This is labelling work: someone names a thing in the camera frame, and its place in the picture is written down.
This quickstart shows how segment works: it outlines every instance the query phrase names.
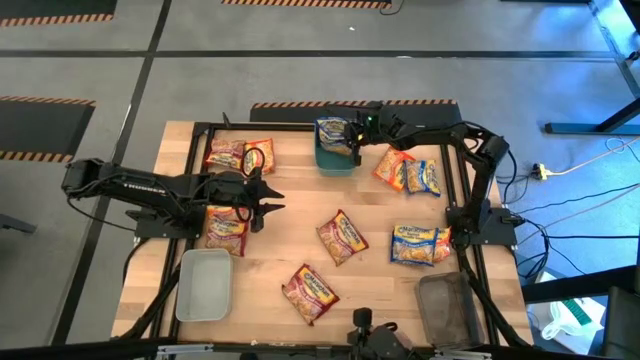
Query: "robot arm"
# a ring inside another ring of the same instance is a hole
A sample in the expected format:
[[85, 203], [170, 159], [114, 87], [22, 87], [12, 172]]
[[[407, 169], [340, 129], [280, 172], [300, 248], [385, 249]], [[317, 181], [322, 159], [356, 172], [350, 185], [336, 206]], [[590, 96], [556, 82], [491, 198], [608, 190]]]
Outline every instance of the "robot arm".
[[[180, 229], [199, 233], [207, 205], [235, 208], [240, 219], [251, 219], [251, 230], [258, 232], [264, 227], [265, 214], [284, 207], [260, 204], [264, 198], [284, 197], [269, 188], [260, 173], [256, 169], [248, 179], [227, 171], [166, 176], [87, 159], [68, 165], [62, 190], [70, 199], [107, 196], [141, 206], [142, 211], [127, 212], [138, 222], [136, 235], [140, 237], [181, 237], [170, 236]], [[238, 209], [248, 209], [249, 215], [243, 218]], [[141, 223], [147, 226], [141, 229]], [[156, 231], [149, 233], [149, 228]]]
[[[509, 144], [503, 137], [464, 122], [438, 129], [407, 124], [383, 106], [377, 114], [358, 119], [348, 126], [345, 138], [356, 165], [360, 165], [360, 147], [366, 145], [388, 143], [400, 151], [417, 145], [454, 146], [474, 168], [475, 179], [471, 198], [452, 225], [455, 231], [480, 233], [489, 216], [487, 196], [491, 182], [500, 161], [509, 151]], [[482, 143], [474, 152], [465, 144], [465, 139], [476, 139]]]

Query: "blue bowl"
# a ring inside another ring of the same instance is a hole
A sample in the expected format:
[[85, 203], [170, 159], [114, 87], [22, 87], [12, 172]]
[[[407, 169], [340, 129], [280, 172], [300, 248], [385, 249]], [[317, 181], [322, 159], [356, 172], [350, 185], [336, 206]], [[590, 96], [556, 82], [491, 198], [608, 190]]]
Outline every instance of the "blue bowl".
[[318, 136], [318, 126], [314, 126], [314, 147], [316, 156], [316, 165], [323, 176], [351, 176], [355, 165], [351, 162], [351, 158], [338, 153], [327, 151], [320, 145], [320, 137]]

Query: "hazard tape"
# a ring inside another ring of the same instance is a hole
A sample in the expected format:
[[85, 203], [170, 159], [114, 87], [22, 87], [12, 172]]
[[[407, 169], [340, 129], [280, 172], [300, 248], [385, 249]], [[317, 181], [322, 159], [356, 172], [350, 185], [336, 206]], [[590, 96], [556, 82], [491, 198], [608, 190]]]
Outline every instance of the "hazard tape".
[[33, 97], [33, 96], [0, 96], [0, 101], [33, 102], [33, 103], [45, 103], [45, 104], [89, 105], [93, 107], [96, 106], [96, 102], [94, 100], [43, 98], [43, 97]]
[[0, 150], [0, 160], [40, 161], [64, 163], [73, 160], [70, 154], [34, 153]]
[[[362, 101], [292, 101], [292, 102], [272, 102], [255, 103], [253, 109], [266, 108], [294, 108], [294, 107], [323, 107], [327, 105], [343, 106], [366, 106], [370, 100]], [[430, 99], [430, 100], [385, 100], [385, 105], [455, 105], [458, 102], [453, 99]]]
[[27, 25], [53, 25], [84, 22], [111, 21], [112, 14], [86, 14], [86, 15], [62, 15], [62, 16], [38, 16], [27, 18], [6, 18], [0, 20], [0, 27], [27, 26]]
[[227, 5], [339, 7], [352, 9], [389, 9], [391, 3], [356, 0], [222, 0]]

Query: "gray floor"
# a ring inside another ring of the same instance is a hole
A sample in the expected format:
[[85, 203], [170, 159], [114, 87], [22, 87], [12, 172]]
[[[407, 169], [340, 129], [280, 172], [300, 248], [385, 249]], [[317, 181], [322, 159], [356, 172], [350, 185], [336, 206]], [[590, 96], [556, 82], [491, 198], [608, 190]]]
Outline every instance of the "gray floor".
[[[597, 22], [582, 5], [405, 1], [404, 9], [391, 17], [366, 10], [174, 1], [160, 48], [608, 51]], [[145, 49], [161, 3], [121, 0], [112, 23], [65, 25], [51, 31], [2, 29], [0, 49]], [[616, 5], [599, 4], [603, 11]], [[8, 95], [97, 100], [77, 157], [108, 159], [141, 62], [0, 59], [0, 83]], [[249, 107], [258, 101], [403, 98], [457, 99], [465, 119], [506, 137], [524, 172], [535, 162], [563, 170], [605, 151], [604, 138], [547, 136], [540, 127], [548, 121], [599, 122], [633, 96], [616, 64], [606, 59], [156, 59], [123, 164], [151, 170], [168, 120], [219, 121], [225, 111], [232, 121], [247, 121]], [[628, 151], [613, 154], [570, 175], [532, 182], [527, 195], [512, 208], [524, 210], [628, 185], [638, 181], [639, 170]], [[63, 172], [52, 164], [0, 162], [0, 212], [39, 225], [33, 236], [0, 232], [0, 348], [48, 341], [87, 223], [64, 204], [59, 190]], [[508, 162], [501, 165], [500, 174], [510, 172]], [[639, 200], [640, 192], [631, 193], [549, 232], [637, 234]], [[598, 201], [528, 215], [546, 224]], [[91, 205], [86, 202], [83, 208]], [[107, 219], [131, 225], [123, 214], [128, 208], [112, 202]], [[523, 226], [518, 234], [522, 239], [530, 231]], [[631, 264], [637, 251], [631, 240], [556, 240], [554, 245], [587, 272]], [[71, 342], [108, 338], [122, 263], [130, 249], [130, 233], [103, 229]], [[530, 256], [541, 249], [542, 241], [536, 237], [522, 245], [519, 254]], [[551, 255], [549, 267], [577, 274], [557, 254]]]

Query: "wooden table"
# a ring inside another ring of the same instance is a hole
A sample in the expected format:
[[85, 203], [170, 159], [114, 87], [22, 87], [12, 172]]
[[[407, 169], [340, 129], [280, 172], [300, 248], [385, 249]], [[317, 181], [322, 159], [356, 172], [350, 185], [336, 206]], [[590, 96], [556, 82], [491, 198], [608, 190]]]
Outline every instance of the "wooden table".
[[[154, 172], [183, 173], [193, 124], [167, 123]], [[230, 314], [218, 322], [182, 323], [179, 340], [344, 345], [347, 332], [354, 328], [353, 310], [366, 306], [373, 309], [374, 324], [395, 321], [414, 345], [429, 346], [414, 286], [422, 276], [458, 271], [457, 259], [452, 254], [435, 267], [391, 264], [389, 243], [395, 224], [446, 226], [444, 209], [448, 200], [442, 166], [437, 173], [442, 187], [440, 198], [430, 194], [407, 196], [371, 175], [386, 145], [364, 147], [362, 166], [353, 176], [325, 178], [319, 175], [314, 163], [311, 132], [218, 130], [215, 137], [246, 140], [272, 137], [276, 171], [264, 179], [286, 196], [280, 200], [286, 208], [268, 214], [264, 230], [249, 234], [245, 257], [234, 257]], [[204, 142], [201, 139], [196, 159], [202, 158]], [[420, 146], [408, 152], [418, 159], [436, 159], [441, 163], [438, 146]], [[450, 154], [457, 179], [452, 148]], [[194, 169], [200, 169], [199, 160]], [[461, 194], [461, 185], [456, 187], [456, 193]], [[490, 199], [494, 204], [500, 203], [495, 183]], [[362, 232], [370, 248], [336, 267], [315, 227], [328, 221], [339, 208]], [[204, 240], [199, 239], [196, 248], [203, 248]], [[468, 251], [473, 265], [471, 249]], [[501, 246], [484, 246], [483, 251], [494, 302], [518, 334], [532, 342], [513, 256]], [[166, 252], [167, 240], [151, 240], [132, 259], [112, 335], [128, 330], [156, 295]], [[302, 263], [316, 269], [341, 297], [314, 327], [306, 325], [280, 290], [280, 285], [286, 284]], [[165, 307], [161, 335], [168, 334], [173, 304], [172, 295]], [[484, 324], [482, 306], [477, 299], [476, 308]]]

